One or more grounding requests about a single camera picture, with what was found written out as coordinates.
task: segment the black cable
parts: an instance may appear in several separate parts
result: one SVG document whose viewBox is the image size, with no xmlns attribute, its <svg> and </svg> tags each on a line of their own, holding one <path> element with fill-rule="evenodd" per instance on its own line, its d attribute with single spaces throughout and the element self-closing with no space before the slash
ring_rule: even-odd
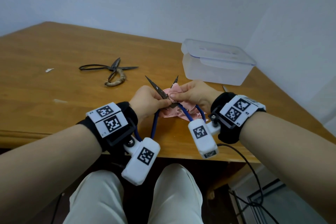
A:
<svg viewBox="0 0 336 224">
<path fill-rule="evenodd" d="M 259 186 L 259 190 L 260 190 L 260 194 L 261 194 L 261 202 L 260 202 L 260 203 L 257 203 L 257 202 L 251 202 L 251 203 L 246 202 L 245 200 L 241 199 L 240 197 L 238 197 L 237 195 L 235 195 L 234 193 L 232 193 L 232 192 L 229 191 L 229 193 L 230 193 L 232 196 L 234 196 L 235 198 L 239 199 L 240 201 L 242 201 L 243 203 L 246 204 L 246 206 L 243 208 L 243 210 L 242 210 L 241 212 L 243 212 L 245 209 L 247 209 L 248 206 L 250 206 L 250 207 L 260 207 L 260 208 L 262 208 L 262 209 L 263 209 L 263 210 L 264 210 L 264 211 L 271 217 L 271 219 L 272 219 L 276 224 L 279 224 L 279 222 L 273 217 L 273 215 L 272 215 L 269 211 L 267 211 L 266 208 L 263 207 L 263 205 L 262 205 L 263 202 L 264 202 L 263 189 L 262 189 L 262 187 L 261 187 L 261 185 L 260 185 L 260 181 L 259 181 L 258 175 L 255 173 L 255 171 L 254 171 L 253 167 L 251 166 L 250 162 L 248 162 L 248 160 L 244 157 L 243 154 L 240 153 L 240 151 L 238 151 L 236 148 L 232 147 L 232 146 L 229 145 L 229 144 L 219 143 L 219 144 L 217 144 L 217 146 L 226 146 L 226 147 L 231 148 L 231 149 L 234 150 L 235 152 L 237 152 L 237 153 L 238 153 L 238 154 L 245 160 L 246 164 L 250 167 L 252 173 L 254 174 L 255 179 L 257 180 L 257 183 L 258 183 L 258 186 Z"/>
<path fill-rule="evenodd" d="M 56 216 L 57 209 L 58 209 L 58 205 L 60 204 L 61 197 L 63 196 L 62 194 L 63 194 L 63 193 L 61 193 L 61 194 L 59 195 L 59 197 L 58 197 L 58 200 L 57 200 L 57 203 L 56 203 L 56 207 L 55 207 L 55 210 L 54 210 L 54 215 L 52 216 L 52 219 L 51 219 L 51 224 L 54 223 L 55 216 Z"/>
</svg>

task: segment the metal bolt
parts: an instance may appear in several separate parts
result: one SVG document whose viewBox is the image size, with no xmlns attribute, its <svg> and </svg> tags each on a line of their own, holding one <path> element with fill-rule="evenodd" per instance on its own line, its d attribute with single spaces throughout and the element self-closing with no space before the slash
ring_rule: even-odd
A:
<svg viewBox="0 0 336 224">
<path fill-rule="evenodd" d="M 135 141 L 133 138 L 131 138 L 127 143 L 126 146 L 127 147 L 133 147 L 135 145 Z"/>
</svg>

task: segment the scissor blade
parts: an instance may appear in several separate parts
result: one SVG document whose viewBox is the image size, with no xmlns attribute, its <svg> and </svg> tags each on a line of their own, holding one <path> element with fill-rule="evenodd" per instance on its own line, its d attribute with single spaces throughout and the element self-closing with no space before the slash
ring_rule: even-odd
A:
<svg viewBox="0 0 336 224">
<path fill-rule="evenodd" d="M 156 90 L 156 92 L 162 97 L 162 99 L 169 98 L 168 95 L 163 90 L 161 90 L 159 86 L 157 86 L 154 82 L 152 82 L 152 80 L 149 79 L 147 76 L 145 77 L 147 78 L 149 83 L 153 86 L 154 90 Z"/>
<path fill-rule="evenodd" d="M 179 76 L 176 77 L 176 79 L 175 79 L 175 81 L 173 82 L 173 84 L 171 85 L 171 87 L 172 87 L 175 83 L 177 83 L 178 79 L 179 79 Z"/>
<path fill-rule="evenodd" d="M 116 67 L 119 65 L 119 63 L 120 63 L 120 58 L 117 58 L 117 59 L 115 60 L 115 62 L 113 62 L 113 64 L 111 65 L 111 67 L 112 67 L 112 68 L 116 68 Z"/>
<path fill-rule="evenodd" d="M 136 69 L 138 67 L 119 67 L 121 68 L 122 70 L 131 70 L 131 69 Z"/>
</svg>

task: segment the plastic container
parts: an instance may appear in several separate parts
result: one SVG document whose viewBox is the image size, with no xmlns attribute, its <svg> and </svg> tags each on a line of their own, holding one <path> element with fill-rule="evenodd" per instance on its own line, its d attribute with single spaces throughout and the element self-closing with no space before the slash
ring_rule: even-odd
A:
<svg viewBox="0 0 336 224">
<path fill-rule="evenodd" d="M 239 86 L 256 66 L 237 46 L 186 39 L 181 51 L 184 73 L 190 80 Z"/>
</svg>

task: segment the right hand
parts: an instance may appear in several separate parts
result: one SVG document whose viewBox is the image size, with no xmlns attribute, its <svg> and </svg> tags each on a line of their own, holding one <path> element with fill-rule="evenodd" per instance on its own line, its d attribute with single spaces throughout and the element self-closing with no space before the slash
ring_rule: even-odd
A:
<svg viewBox="0 0 336 224">
<path fill-rule="evenodd" d="M 199 105 L 206 113 L 210 113 L 211 105 L 223 92 L 208 86 L 205 82 L 195 80 L 181 86 L 183 93 L 170 94 L 176 102 L 187 101 Z"/>
</svg>

